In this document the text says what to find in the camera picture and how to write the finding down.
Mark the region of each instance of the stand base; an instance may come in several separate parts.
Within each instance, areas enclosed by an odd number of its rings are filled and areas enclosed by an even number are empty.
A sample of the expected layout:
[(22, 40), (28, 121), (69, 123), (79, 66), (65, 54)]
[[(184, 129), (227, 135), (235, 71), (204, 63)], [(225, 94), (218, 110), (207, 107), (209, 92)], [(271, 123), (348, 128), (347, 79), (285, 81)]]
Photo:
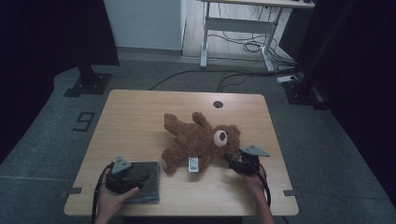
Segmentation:
[(286, 96), (288, 97), (289, 104), (291, 105), (312, 105), (317, 110), (328, 110), (322, 97), (318, 95), (316, 87), (309, 94), (300, 94), (300, 83), (297, 81), (289, 81), (282, 83), (285, 89)]
[(79, 97), (81, 94), (102, 95), (105, 92), (111, 74), (95, 74), (95, 81), (91, 85), (83, 85), (81, 77), (76, 81), (72, 89), (64, 93), (64, 97)]

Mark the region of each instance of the black curtain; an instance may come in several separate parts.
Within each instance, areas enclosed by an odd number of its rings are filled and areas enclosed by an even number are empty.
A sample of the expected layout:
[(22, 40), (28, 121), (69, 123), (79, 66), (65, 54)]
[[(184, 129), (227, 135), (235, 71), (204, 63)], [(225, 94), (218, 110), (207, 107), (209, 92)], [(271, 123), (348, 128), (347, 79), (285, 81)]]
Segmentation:
[(299, 63), (396, 204), (396, 1), (319, 1)]
[(79, 64), (119, 65), (103, 0), (0, 0), (1, 160)]

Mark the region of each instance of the white wall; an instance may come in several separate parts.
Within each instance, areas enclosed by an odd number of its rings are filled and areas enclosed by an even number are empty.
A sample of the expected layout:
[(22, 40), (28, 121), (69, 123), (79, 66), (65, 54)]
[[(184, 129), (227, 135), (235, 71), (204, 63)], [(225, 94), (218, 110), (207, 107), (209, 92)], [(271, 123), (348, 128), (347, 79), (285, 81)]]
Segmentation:
[(181, 50), (186, 0), (105, 0), (117, 47)]

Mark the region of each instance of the desk leg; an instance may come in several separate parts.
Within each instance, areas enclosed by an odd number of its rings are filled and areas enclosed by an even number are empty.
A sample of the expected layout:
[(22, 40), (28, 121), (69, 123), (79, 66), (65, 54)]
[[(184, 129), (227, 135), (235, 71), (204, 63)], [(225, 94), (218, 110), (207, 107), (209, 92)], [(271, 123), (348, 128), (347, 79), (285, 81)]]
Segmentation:
[(269, 34), (269, 36), (267, 38), (267, 41), (265, 42), (264, 48), (262, 48), (262, 57), (264, 58), (265, 65), (267, 66), (268, 72), (275, 72), (275, 69), (274, 69), (273, 64), (271, 62), (272, 57), (271, 57), (271, 54), (269, 52), (269, 48), (271, 47), (271, 42), (272, 42), (272, 40), (274, 38), (274, 34), (275, 34), (275, 31), (276, 31), (277, 24), (279, 22), (280, 14), (282, 13), (282, 9), (283, 9), (283, 7), (280, 7), (278, 9), (278, 11), (276, 13), (276, 18), (274, 19), (273, 24), (271, 26), (270, 34)]
[(201, 68), (206, 68), (206, 60), (207, 60), (207, 29), (209, 23), (209, 9), (210, 3), (207, 3), (206, 6), (206, 15), (205, 15), (205, 25), (204, 25), (204, 42), (202, 43), (201, 48)]

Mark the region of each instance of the standing desk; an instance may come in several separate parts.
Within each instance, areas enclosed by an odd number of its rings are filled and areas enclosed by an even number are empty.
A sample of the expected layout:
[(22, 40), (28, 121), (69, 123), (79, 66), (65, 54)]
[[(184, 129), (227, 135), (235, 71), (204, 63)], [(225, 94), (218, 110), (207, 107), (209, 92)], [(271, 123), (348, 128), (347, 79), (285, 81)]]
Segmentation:
[[(222, 102), (223, 107), (214, 106)], [(81, 164), (64, 212), (69, 216), (89, 216), (99, 175), (116, 157), (127, 161), (158, 161), (175, 137), (163, 127), (163, 114), (173, 113), (184, 122), (202, 112), (214, 127), (235, 124), (241, 131), (241, 147), (256, 145), (271, 155), (261, 158), (268, 174), (275, 216), (294, 216), (298, 206), (265, 99), (259, 94), (112, 91), (106, 101), (91, 143)], [(224, 159), (213, 160), (200, 174), (190, 174), (188, 163), (181, 163), (173, 175), (163, 168), (160, 174), (158, 204), (125, 204), (119, 215), (125, 217), (243, 217), (255, 216), (252, 197), (241, 176), (229, 169)]]
[[(201, 48), (201, 63), (202, 68), (206, 68), (207, 60), (207, 32), (209, 30), (215, 31), (231, 31), (239, 33), (252, 33), (269, 35), (264, 47), (262, 48), (262, 57), (264, 58), (265, 65), (269, 72), (274, 72), (274, 66), (271, 62), (271, 56), (269, 48), (274, 38), (276, 27), (279, 21), (280, 14), (284, 7), (291, 8), (314, 8), (315, 4), (311, 1), (310, 3), (304, 3), (303, 0), (298, 2), (291, 0), (200, 0), (207, 3), (206, 14), (205, 14), (205, 25), (204, 25), (204, 42)], [(249, 20), (236, 20), (226, 18), (213, 18), (209, 15), (210, 3), (228, 3), (238, 5), (255, 5), (255, 6), (268, 6), (278, 7), (276, 17), (273, 21), (249, 21)]]

